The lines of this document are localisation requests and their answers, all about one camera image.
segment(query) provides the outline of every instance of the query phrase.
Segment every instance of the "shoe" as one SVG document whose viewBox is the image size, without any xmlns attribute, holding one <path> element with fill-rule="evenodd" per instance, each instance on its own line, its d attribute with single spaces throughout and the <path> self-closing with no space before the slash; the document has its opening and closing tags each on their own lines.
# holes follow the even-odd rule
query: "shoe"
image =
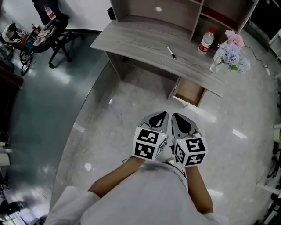
<svg viewBox="0 0 281 225">
<path fill-rule="evenodd" d="M 175 160 L 173 158 L 168 159 L 166 162 L 174 165 L 175 164 Z"/>
<path fill-rule="evenodd" d="M 139 127 L 166 133 L 168 128 L 169 115 L 166 111 L 155 112 L 146 116 Z"/>
<path fill-rule="evenodd" d="M 196 124 L 184 115 L 172 115 L 172 134 L 175 139 L 189 138 L 198 133 Z"/>
</svg>

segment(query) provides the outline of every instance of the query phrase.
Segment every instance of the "green floor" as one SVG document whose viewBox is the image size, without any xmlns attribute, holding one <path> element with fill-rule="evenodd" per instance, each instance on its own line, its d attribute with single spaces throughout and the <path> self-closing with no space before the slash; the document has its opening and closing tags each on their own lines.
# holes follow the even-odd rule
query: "green floor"
<svg viewBox="0 0 281 225">
<path fill-rule="evenodd" d="M 48 50 L 35 54 L 35 64 L 24 76 L 10 120 L 11 166 L 8 176 L 11 199 L 25 202 L 30 210 L 22 216 L 28 223 L 48 214 L 54 180 L 75 119 L 108 62 L 106 55 L 90 48 L 97 34 L 66 46 L 72 62 L 59 53 L 50 69 Z M 13 63 L 20 67 L 17 55 Z"/>
</svg>

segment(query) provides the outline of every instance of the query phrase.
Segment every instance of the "blue hydrangea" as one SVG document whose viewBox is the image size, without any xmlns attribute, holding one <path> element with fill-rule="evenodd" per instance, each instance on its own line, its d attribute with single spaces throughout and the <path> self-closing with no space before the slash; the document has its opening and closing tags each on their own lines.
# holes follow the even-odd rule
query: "blue hydrangea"
<svg viewBox="0 0 281 225">
<path fill-rule="evenodd" d="M 241 75 L 244 75 L 246 73 L 246 69 L 243 65 L 239 65 L 238 66 L 238 72 L 241 74 Z"/>
<path fill-rule="evenodd" d="M 216 51 L 216 56 L 221 58 L 223 63 L 228 67 L 232 66 L 231 70 L 238 70 L 242 75 L 251 68 L 249 61 L 245 57 L 242 57 L 235 44 L 221 44 Z"/>
<path fill-rule="evenodd" d="M 243 65 L 245 70 L 249 70 L 251 68 L 249 61 L 245 57 L 239 63 Z"/>
<path fill-rule="evenodd" d="M 224 63 L 228 66 L 237 65 L 240 60 L 240 54 L 236 45 L 226 45 L 223 55 Z"/>
</svg>

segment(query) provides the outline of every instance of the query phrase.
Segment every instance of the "pink flower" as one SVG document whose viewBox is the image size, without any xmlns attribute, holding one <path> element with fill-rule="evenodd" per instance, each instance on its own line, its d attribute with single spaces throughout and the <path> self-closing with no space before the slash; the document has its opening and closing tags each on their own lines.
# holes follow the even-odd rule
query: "pink flower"
<svg viewBox="0 0 281 225">
<path fill-rule="evenodd" d="M 228 40 L 228 44 L 235 44 L 238 47 L 238 50 L 241 51 L 241 49 L 245 46 L 242 37 L 239 34 L 236 34 L 233 30 L 227 30 L 225 32 Z"/>
</svg>

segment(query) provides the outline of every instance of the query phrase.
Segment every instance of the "cable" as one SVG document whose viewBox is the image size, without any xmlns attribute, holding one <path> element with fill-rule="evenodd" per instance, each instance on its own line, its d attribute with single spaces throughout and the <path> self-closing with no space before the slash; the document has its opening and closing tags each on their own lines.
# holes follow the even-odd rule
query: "cable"
<svg viewBox="0 0 281 225">
<path fill-rule="evenodd" d="M 123 165 L 125 162 L 127 162 L 130 158 L 132 158 L 132 157 L 134 157 L 134 156 L 130 156 L 128 159 L 124 159 L 124 160 L 122 161 L 122 165 Z"/>
<path fill-rule="evenodd" d="M 253 52 L 253 54 L 254 54 L 254 56 L 255 56 L 255 58 L 256 58 L 257 61 L 261 61 L 260 59 L 258 59 L 258 58 L 256 57 L 256 55 L 255 55 L 255 53 L 254 53 L 254 50 L 253 50 L 251 47 L 248 47 L 248 46 L 246 46 L 246 45 L 245 45 L 245 47 L 250 48 L 250 49 L 252 50 L 252 52 Z M 268 68 L 267 65 L 264 65 L 263 61 L 261 61 L 261 62 L 262 62 L 262 64 L 263 64 L 263 67 L 264 67 L 264 68 Z"/>
</svg>

